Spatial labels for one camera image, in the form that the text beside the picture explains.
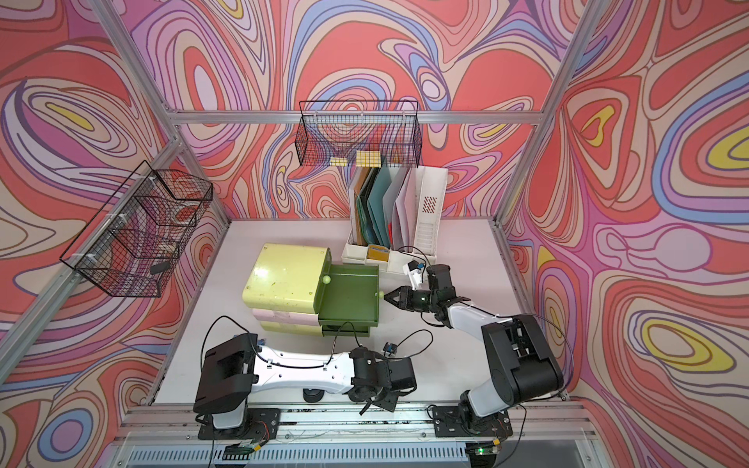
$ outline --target green folder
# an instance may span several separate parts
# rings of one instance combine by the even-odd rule
[[[369,194],[372,192],[372,185],[375,183],[375,178],[379,171],[379,168],[373,168],[369,172],[367,180],[365,180],[364,186],[362,186],[362,191],[357,198],[357,214],[359,215],[360,224],[362,225],[362,235],[364,236],[364,241],[367,245],[378,243],[377,235],[374,230],[375,228],[372,225],[372,219],[369,217],[369,210],[366,209],[366,206]]]

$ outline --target wire mesh basket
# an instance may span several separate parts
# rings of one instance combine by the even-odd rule
[[[77,237],[60,257],[110,296],[160,297],[213,200],[207,180],[148,168],[133,196],[110,213],[106,229],[79,260],[71,264],[64,258]]]
[[[415,100],[300,101],[294,144],[300,165],[418,166],[422,133]]]

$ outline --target colorful swirl pattern wall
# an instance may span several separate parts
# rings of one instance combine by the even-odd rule
[[[298,109],[410,98],[426,110],[540,109],[583,5],[548,0],[118,3],[167,105]],[[299,168],[293,125],[183,128],[234,218],[348,216],[349,174]],[[445,216],[490,216],[530,126],[429,125]]]
[[[749,466],[748,142],[749,3],[615,0],[503,219],[618,467]]]
[[[0,2],[0,44],[1,339],[166,139],[86,0]],[[148,393],[218,226],[203,218],[159,299],[76,289],[0,386],[0,467],[95,464]]]

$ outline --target metal grille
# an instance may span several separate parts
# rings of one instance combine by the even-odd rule
[[[60,260],[110,296],[160,297],[212,199],[207,180],[151,169],[79,261]]]
[[[412,100],[301,101],[300,165],[418,166],[422,134]]]
[[[205,467],[209,448],[190,446],[136,446],[127,467]],[[216,465],[278,466],[279,464],[323,467],[331,464],[382,466],[398,463],[401,467],[422,466],[428,462],[468,463],[465,443],[292,443],[269,444],[252,454],[232,455],[225,446],[213,451]]]

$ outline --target aluminum frame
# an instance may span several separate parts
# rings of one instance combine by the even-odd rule
[[[167,112],[166,100],[161,96],[156,82],[145,66],[143,57],[140,55],[133,38],[125,27],[122,18],[117,14],[112,2],[110,0],[90,0],[89,4],[97,15],[99,23],[104,32],[106,32],[107,37],[122,58],[128,74],[133,77],[140,87],[154,116],[166,134],[180,142],[183,149],[182,160],[187,169],[191,174],[208,179],[192,148],[185,141],[179,126],[175,126],[172,123]],[[228,216],[223,204],[214,199],[211,202],[211,206],[216,216],[218,216],[219,222],[223,225],[228,225]]]
[[[179,111],[167,112],[174,125],[181,124],[298,124],[299,111]],[[347,112],[325,111],[326,115]],[[367,112],[367,115],[392,112]],[[541,123],[540,111],[419,111],[421,124],[531,124]]]
[[[512,284],[512,292],[515,293],[515,299],[518,301],[521,312],[524,314],[535,314],[536,310],[533,308],[533,298],[527,295],[518,265],[512,261],[512,253],[510,252],[507,236],[502,226],[495,225],[492,221],[489,221],[489,225],[491,233],[494,235],[494,242],[497,244],[497,250],[500,251],[500,257],[502,257],[502,262],[505,265],[505,270],[509,273],[508,277],[510,284]]]
[[[151,165],[154,168],[169,167],[175,158],[178,148],[179,143],[177,140],[172,139],[161,149]],[[120,210],[130,200],[142,181],[143,179],[137,179],[115,203],[110,213],[116,213]],[[108,216],[88,236],[88,239],[76,253],[86,252],[94,241],[106,230],[111,221],[112,217]],[[83,280],[80,274],[69,267],[61,265],[60,268],[55,277],[37,296],[37,299],[26,309],[21,318],[10,327],[3,340],[0,341],[0,384],[5,382],[5,379],[13,372],[16,365],[18,365],[28,352],[28,349],[36,342],[47,324],[55,317],[55,314],[65,304],[76,286]]]
[[[562,102],[564,93],[567,91],[567,87],[574,77],[574,72],[577,71],[577,66],[585,53],[585,49],[588,47],[590,38],[593,35],[596,26],[598,26],[598,22],[601,20],[609,3],[610,0],[588,1],[588,4],[580,17],[580,22],[574,30],[569,47],[565,51],[565,56],[562,59],[562,66],[551,83],[551,88],[549,89],[549,93],[546,96],[546,101],[542,108],[543,116],[541,122],[531,132],[526,142],[526,147],[520,155],[520,161],[518,161],[515,170],[512,172],[510,180],[507,183],[507,188],[497,206],[497,212],[494,214],[495,222],[501,222],[501,219],[506,215],[506,211],[509,209],[509,201],[515,197],[516,192],[520,189],[521,181],[525,180],[527,177],[530,166],[533,164],[533,160],[535,160],[538,153],[544,149],[542,143],[544,142],[547,131],[554,123],[554,116]]]
[[[278,407],[282,416],[279,420],[276,440],[268,448],[292,447],[296,443],[324,444],[413,444],[425,443],[464,443],[479,439],[436,438],[434,426],[426,414],[426,407],[432,402],[404,402],[398,404],[394,413],[380,408],[370,408],[359,415],[358,405],[341,403],[317,404],[250,404],[250,407]],[[437,404],[457,402],[440,401]],[[586,468],[606,468],[605,456],[600,456],[601,439],[593,425],[590,413],[580,402],[529,402],[526,403],[527,420],[522,440],[574,440],[581,457],[597,453],[598,456],[585,460]],[[517,440],[524,417],[519,407],[509,410],[514,434],[508,440]],[[190,405],[155,404],[150,407],[134,407],[124,416],[114,445],[117,450],[110,459],[110,466],[124,467],[134,447],[182,447],[189,451],[210,450],[211,443],[198,440],[199,424]],[[218,452],[222,446],[238,441],[216,442]]]
[[[219,249],[221,249],[221,245],[224,243],[224,239],[226,238],[226,233],[229,231],[229,225],[226,225],[226,228],[223,229],[221,233],[221,238],[219,239],[219,242],[216,244],[216,248],[213,250],[214,252],[218,252]],[[159,392],[159,389],[161,388],[161,383],[164,381],[164,376],[166,376],[166,371],[169,369],[169,366],[172,363],[172,360],[175,357],[175,353],[177,352],[177,346],[176,344],[180,342],[182,339],[182,335],[185,333],[185,329],[187,328],[187,324],[189,323],[190,317],[192,317],[192,312],[195,310],[195,306],[198,305],[198,299],[200,299],[200,293],[203,292],[203,288],[205,287],[205,282],[208,280],[208,275],[210,274],[210,271],[213,269],[213,264],[216,262],[217,255],[211,255],[210,260],[208,262],[208,265],[205,268],[205,271],[203,273],[203,277],[201,278],[200,282],[198,283],[198,287],[195,290],[195,294],[193,294],[192,299],[190,299],[189,304],[187,305],[187,309],[185,309],[185,312],[182,316],[182,320],[180,320],[180,324],[177,327],[177,332],[175,333],[174,338],[172,339],[172,343],[174,346],[170,346],[169,350],[166,352],[166,358],[164,359],[164,362],[162,362],[161,367],[159,368],[159,372],[156,374],[156,379],[154,379],[154,383],[151,385],[151,390],[148,391],[148,395],[146,395],[146,404],[148,406],[151,406],[154,401],[156,400],[156,394]]]

